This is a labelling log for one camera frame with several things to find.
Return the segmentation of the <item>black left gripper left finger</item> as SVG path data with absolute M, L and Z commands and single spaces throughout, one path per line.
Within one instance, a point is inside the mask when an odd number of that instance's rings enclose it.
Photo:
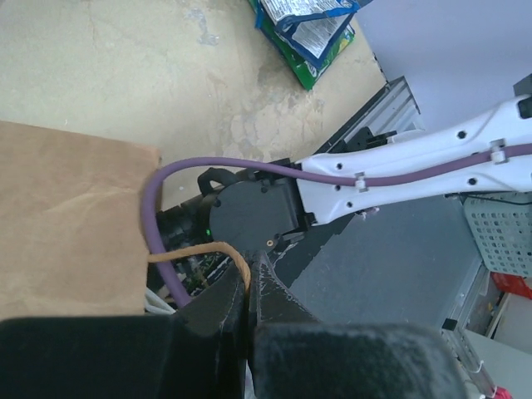
M 240 398 L 244 282 L 235 266 L 171 315 L 12 318 L 4 398 Z

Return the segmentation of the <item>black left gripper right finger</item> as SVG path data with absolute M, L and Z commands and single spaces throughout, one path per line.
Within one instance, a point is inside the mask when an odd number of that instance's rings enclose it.
M 273 270 L 250 264 L 249 368 L 257 398 L 466 398 L 439 334 L 404 323 L 331 324 Z

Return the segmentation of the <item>brown paper bag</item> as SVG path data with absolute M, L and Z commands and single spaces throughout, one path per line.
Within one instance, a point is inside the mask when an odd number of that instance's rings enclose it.
M 152 146 L 1 124 L 1 317 L 138 315 Z

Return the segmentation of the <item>green white snack bag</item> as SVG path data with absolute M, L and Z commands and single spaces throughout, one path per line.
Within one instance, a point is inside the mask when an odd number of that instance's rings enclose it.
M 272 43 L 302 87 L 311 90 L 320 76 L 355 38 L 353 15 L 300 22 L 278 32 L 270 17 L 257 12 L 255 26 Z

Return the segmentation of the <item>blue snack bag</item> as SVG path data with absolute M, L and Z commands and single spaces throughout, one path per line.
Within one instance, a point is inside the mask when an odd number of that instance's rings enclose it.
M 322 69 L 354 38 L 350 25 L 354 14 L 292 25 L 277 36 L 308 64 Z

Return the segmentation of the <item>dark blue chips packet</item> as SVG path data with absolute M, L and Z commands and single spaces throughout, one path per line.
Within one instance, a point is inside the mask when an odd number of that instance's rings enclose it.
M 265 0 L 258 10 L 269 17 L 274 27 L 286 32 L 292 25 L 356 13 L 369 1 L 354 0 Z

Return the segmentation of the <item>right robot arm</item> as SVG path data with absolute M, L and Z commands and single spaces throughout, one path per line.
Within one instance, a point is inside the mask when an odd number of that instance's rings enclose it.
M 291 165 L 222 159 L 199 176 L 207 236 L 243 251 L 290 245 L 313 226 L 386 204 L 531 188 L 531 98 L 517 96 L 458 126 L 379 135 L 373 146 Z

